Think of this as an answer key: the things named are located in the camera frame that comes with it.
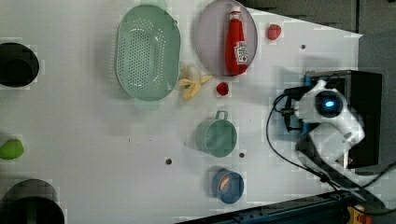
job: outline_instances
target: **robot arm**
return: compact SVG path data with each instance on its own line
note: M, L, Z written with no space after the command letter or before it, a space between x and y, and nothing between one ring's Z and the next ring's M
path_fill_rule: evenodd
M363 128L347 108L346 98L336 89L326 89L326 84L320 80L295 104L295 116L307 123L330 123L344 136L349 150L363 140Z
M294 106L294 114L307 123L319 126L303 136L296 145L300 161L307 167L327 174L344 189L374 207L396 207L396 172L378 178L377 186L362 186L375 176L356 175L335 162L364 138L364 130L347 108L347 100L337 90L325 88L326 82L307 91Z

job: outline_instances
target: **white table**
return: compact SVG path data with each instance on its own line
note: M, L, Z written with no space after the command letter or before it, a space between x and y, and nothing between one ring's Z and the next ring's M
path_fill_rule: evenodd
M167 0L182 36L180 64L200 63L191 38L210 0ZM0 40L30 46L40 60L37 80L22 89L0 89L0 141L22 140L25 153L0 161L0 196L14 184L39 178L59 193L69 224L174 223L329 191L316 177L278 158L265 141L264 124L274 98L299 86L307 70L357 67L359 35L250 10L259 46L247 75L215 77L189 102L179 90L160 109L142 112L114 72L116 34L122 16L139 1L2 0ZM283 36L265 38L277 22ZM220 98L215 87L231 83ZM238 131L231 156L216 159L194 144L194 129L219 109ZM282 118L271 124L275 146L296 160L297 135ZM244 159L239 153L246 153ZM173 163L164 162L171 158ZM226 205L210 192L219 168L245 178L243 197Z

